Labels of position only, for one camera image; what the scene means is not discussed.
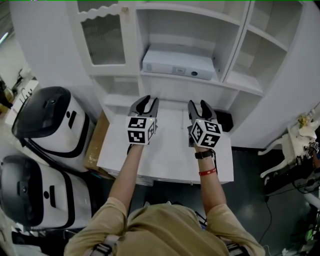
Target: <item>person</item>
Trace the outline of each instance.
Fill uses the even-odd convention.
[[[178,204],[150,205],[127,218],[143,149],[143,145],[132,146],[106,203],[87,227],[68,242],[64,255],[265,255],[228,208],[215,154],[208,153],[207,148],[195,146],[196,153],[203,156],[198,159],[198,167],[205,230],[193,210]]]
[[[5,83],[0,80],[0,104],[4,105],[8,109],[11,109],[13,105],[8,101],[6,97],[5,89],[6,89]]]

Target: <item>white box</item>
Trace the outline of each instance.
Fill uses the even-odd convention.
[[[215,73],[211,54],[201,48],[153,43],[142,61],[142,70],[211,80]]]

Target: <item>wire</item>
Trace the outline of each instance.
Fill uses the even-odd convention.
[[[281,195],[283,193],[286,193],[288,191],[292,191],[292,190],[295,190],[295,188],[291,188],[291,189],[288,189],[288,190],[285,190],[285,191],[282,191],[282,192],[279,192],[279,193],[276,193],[276,194],[271,194],[271,195],[268,195],[268,197],[273,197],[273,196],[276,196],[276,195]]]
[[[262,247],[265,247],[265,246],[268,248],[269,255],[272,256],[271,253],[270,253],[270,250],[269,250],[269,245],[264,245]]]
[[[269,223],[269,226],[266,228],[266,230],[264,231],[263,235],[261,236],[260,240],[259,240],[259,244],[261,244],[261,241],[262,239],[264,238],[265,234],[267,233],[267,231],[269,230],[269,228],[271,227],[271,224],[272,224],[272,212],[269,208],[269,205],[268,205],[268,202],[265,201],[265,204],[266,204],[266,207],[268,208],[268,211],[270,213],[270,223]]]
[[[317,186],[317,187],[316,187],[314,190],[312,190],[312,191],[308,191],[308,192],[301,191],[300,188],[306,187],[307,184],[304,184],[304,185],[301,185],[301,186],[297,187],[294,181],[292,182],[292,186],[294,186],[294,188],[295,188],[296,190],[298,190],[301,194],[310,194],[310,193],[312,193],[312,192],[315,192],[315,191],[318,191],[318,190],[319,190],[319,186]]]

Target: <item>wristwatch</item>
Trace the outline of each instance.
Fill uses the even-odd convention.
[[[214,155],[216,155],[216,153],[212,149],[208,149],[204,152],[194,153],[196,159],[204,159],[207,157],[213,157]]]

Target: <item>glass cabinet door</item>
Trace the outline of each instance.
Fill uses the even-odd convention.
[[[137,75],[135,2],[68,2],[67,11],[88,75]]]
[[[93,65],[126,63],[119,15],[98,16],[81,25]]]

